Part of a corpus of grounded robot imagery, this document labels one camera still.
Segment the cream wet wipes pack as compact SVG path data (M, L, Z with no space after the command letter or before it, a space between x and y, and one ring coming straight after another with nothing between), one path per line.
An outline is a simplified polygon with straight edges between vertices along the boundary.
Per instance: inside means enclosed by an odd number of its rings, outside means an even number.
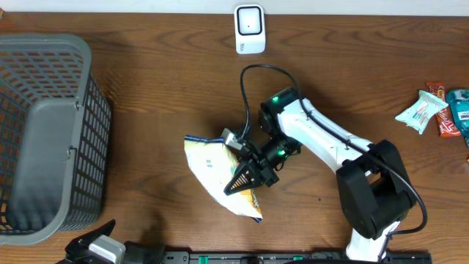
M238 216L252 218L257 223L262 221L260 205L252 189L229 196L224 193L240 162L223 138L187 135L184 151L190 170L218 204Z

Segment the mint green small packet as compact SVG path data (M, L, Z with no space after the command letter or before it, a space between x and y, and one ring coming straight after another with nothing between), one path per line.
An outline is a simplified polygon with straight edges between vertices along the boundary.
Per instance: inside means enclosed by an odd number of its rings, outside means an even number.
M401 114L395 116L395 120L414 128L421 135L425 131L429 120L447 106L448 104L437 96L420 90L418 100Z

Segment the orange chocolate bar wrapper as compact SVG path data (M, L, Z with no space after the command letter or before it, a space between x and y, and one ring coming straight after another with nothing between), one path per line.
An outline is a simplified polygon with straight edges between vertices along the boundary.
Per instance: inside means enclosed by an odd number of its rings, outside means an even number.
M446 91L444 83L442 82L426 82L427 89L431 94L446 102ZM442 138L449 138L461 136L461 132L457 129L454 122L450 119L448 109L440 110L436 115L439 136Z

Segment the blue mouthwash bottle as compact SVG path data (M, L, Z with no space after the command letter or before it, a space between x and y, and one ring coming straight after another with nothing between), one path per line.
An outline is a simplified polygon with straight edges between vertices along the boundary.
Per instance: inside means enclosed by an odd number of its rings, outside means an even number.
M468 145L469 94L467 89L453 89L446 95L454 124Z

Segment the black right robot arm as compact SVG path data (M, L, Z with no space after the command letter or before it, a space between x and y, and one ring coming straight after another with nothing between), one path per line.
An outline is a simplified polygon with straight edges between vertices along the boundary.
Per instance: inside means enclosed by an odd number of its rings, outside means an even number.
M288 157L305 147L336 175L341 209L352 225L346 256L383 261L393 232L418 201L397 148L387 140L374 144L346 131L291 87L262 103L259 125L269 136L261 145L247 135L223 132L225 145L240 162L225 195L272 186Z

